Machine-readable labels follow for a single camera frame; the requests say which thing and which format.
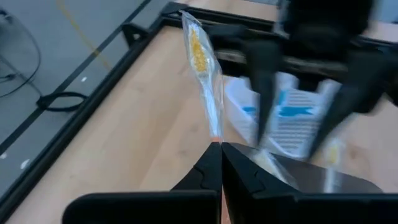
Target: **black cable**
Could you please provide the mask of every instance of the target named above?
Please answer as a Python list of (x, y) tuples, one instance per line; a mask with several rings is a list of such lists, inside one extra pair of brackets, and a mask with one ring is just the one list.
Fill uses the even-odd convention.
[[(16, 17), (12, 17), (10, 16), (7, 12), (5, 11), (0, 11), (0, 15), (3, 15), (8, 21), (9, 23), (12, 23), (13, 21), (17, 21), (19, 23), (19, 25), (22, 27), (22, 29), (24, 30), (24, 32), (29, 36), (29, 38), (31, 39), (36, 51), (37, 51), (37, 66), (35, 68), (35, 70), (32, 72), (32, 74), (27, 78), (25, 77), (22, 72), (18, 71), (18, 69), (16, 67), (14, 67), (12, 65), (11, 62), (9, 62), (6, 58), (4, 58), (2, 55), (0, 55), (0, 60), (5, 63), (14, 73), (13, 74), (9, 74), (6, 76), (2, 76), (0, 77), (0, 84), (1, 83), (6, 83), (9, 82), (13, 79), (15, 79), (15, 77), (20, 77), (21, 79), (24, 80), (24, 82), (19, 85), (17, 88), (13, 89), (12, 91), (10, 91), (9, 93), (6, 93), (4, 95), (1, 95), (0, 98), (4, 98), (6, 96), (9, 96), (13, 93), (15, 93), (16, 91), (18, 91), (19, 89), (21, 89), (23, 86), (25, 85), (30, 85), (36, 92), (37, 94), (39, 94), (39, 99), (36, 101), (36, 105), (37, 107), (39, 107), (42, 110), (46, 110), (46, 111), (53, 111), (53, 112), (71, 112), (71, 111), (75, 111), (77, 110), (81, 104), (83, 104), (83, 102), (87, 99), (87, 96), (81, 94), (81, 93), (76, 93), (76, 92), (69, 92), (69, 91), (64, 91), (61, 93), (51, 93), (49, 95), (43, 95), (43, 93), (39, 90), (39, 88), (37, 88), (37, 86), (35, 86), (31, 81), (34, 78), (35, 74), (37, 73), (37, 71), (39, 70), (39, 67), (42, 63), (42, 54), (39, 48), (39, 45), (36, 41), (36, 39), (34, 38), (34, 36), (32, 35), (32, 33), (23, 25), (23, 23), (17, 19)], [(78, 104), (75, 104), (73, 106), (66, 106), (66, 107), (59, 107), (59, 108), (51, 108), (50, 104), (57, 98), (64, 98), (64, 97), (78, 97), (81, 98), (82, 101)]]
[(17, 23), (19, 23), (19, 25), (22, 28), (22, 30), (24, 30), (24, 32), (29, 36), (30, 40), (32, 41), (32, 43), (33, 43), (33, 45), (34, 45), (34, 47), (35, 47), (35, 49), (37, 51), (37, 66), (36, 66), (35, 70), (32, 72), (32, 74), (28, 78), (26, 78), (25, 76), (23, 76), (23, 74), (20, 71), (18, 71), (14, 66), (12, 66), (12, 64), (9, 63), (8, 60), (6, 60), (3, 56), (0, 55), (1, 60), (4, 63), (6, 63), (9, 68), (13, 69), (14, 72), (17, 72), (17, 74), (19, 76), (26, 78), (25, 81), (22, 84), (20, 84), (17, 88), (11, 90), (10, 92), (8, 92), (6, 94), (1, 95), (0, 98), (4, 98), (6, 96), (9, 96), (9, 95), (15, 93), (16, 91), (18, 91), (19, 89), (21, 89), (24, 85), (30, 83), (30, 81), (33, 79), (33, 77), (35, 76), (35, 74), (39, 70), (39, 67), (40, 67), (40, 65), (42, 63), (42, 54), (41, 54), (41, 51), (39, 49), (39, 45), (37, 44), (36, 39), (33, 37), (32, 33), (23, 25), (23, 23), (19, 19), (17, 19), (14, 16), (12, 16), (11, 18), (12, 19), (9, 19), (9, 21), (12, 21), (12, 22), (17, 21)]

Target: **robotic arm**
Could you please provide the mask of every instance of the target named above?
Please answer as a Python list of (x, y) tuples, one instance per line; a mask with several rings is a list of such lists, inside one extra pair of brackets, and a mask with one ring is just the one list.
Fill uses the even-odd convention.
[(311, 158), (323, 140), (351, 113), (369, 113), (384, 92), (393, 102), (398, 57), (367, 49), (358, 42), (369, 25), (372, 0), (291, 0), (279, 21), (285, 37), (262, 34), (241, 25), (207, 30), (221, 66), (245, 64), (251, 88), (260, 94), (257, 143), (262, 138), (275, 97), (275, 76), (289, 72), (301, 90), (315, 91), (333, 79), (341, 88), (330, 103), (308, 149)]

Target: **clear plastic bag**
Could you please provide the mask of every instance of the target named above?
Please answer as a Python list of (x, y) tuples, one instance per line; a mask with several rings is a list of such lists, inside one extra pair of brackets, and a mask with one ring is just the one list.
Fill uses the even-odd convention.
[[(182, 25), (188, 61), (201, 87), (201, 98), (209, 121), (210, 137), (223, 141), (223, 76), (221, 67), (200, 21), (182, 11)], [(272, 154), (259, 151), (250, 157), (257, 165), (281, 181), (297, 188), (294, 178), (277, 162)]]
[(344, 173), (343, 158), (346, 152), (346, 127), (353, 120), (351, 115), (340, 123), (321, 145), (325, 176), (323, 177), (323, 193), (340, 193)]

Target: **white sticker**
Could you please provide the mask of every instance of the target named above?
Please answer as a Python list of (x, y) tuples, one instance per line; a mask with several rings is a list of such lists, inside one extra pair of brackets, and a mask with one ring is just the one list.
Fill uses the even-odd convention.
[(21, 163), (21, 169), (25, 169), (29, 163), (29, 159), (25, 160), (24, 162)]

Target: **wooden table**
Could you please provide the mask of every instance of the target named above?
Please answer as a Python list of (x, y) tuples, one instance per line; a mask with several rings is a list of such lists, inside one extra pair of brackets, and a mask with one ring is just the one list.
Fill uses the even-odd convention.
[[(241, 0), (183, 2), (267, 20), (277, 14), (274, 6)], [(398, 27), (375, 23), (368, 36), (397, 41)], [(198, 90), (182, 31), (164, 28), (8, 223), (60, 223), (65, 207), (87, 193), (173, 187), (210, 143)], [(224, 126), (226, 141), (245, 143), (227, 121)], [(397, 127), (398, 109), (386, 101), (377, 115), (357, 116), (347, 131), (345, 171), (398, 191)]]

